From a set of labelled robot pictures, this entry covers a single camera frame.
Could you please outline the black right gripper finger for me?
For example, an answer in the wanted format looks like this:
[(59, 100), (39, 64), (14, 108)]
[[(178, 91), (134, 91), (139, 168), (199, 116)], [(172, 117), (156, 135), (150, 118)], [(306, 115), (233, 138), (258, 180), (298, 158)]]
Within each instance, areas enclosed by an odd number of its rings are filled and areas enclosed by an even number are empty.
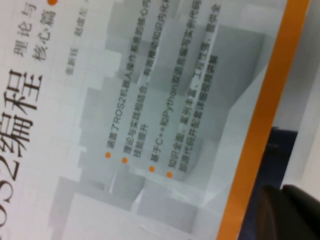
[(263, 186), (255, 217), (258, 240), (318, 240), (320, 201), (294, 185)]

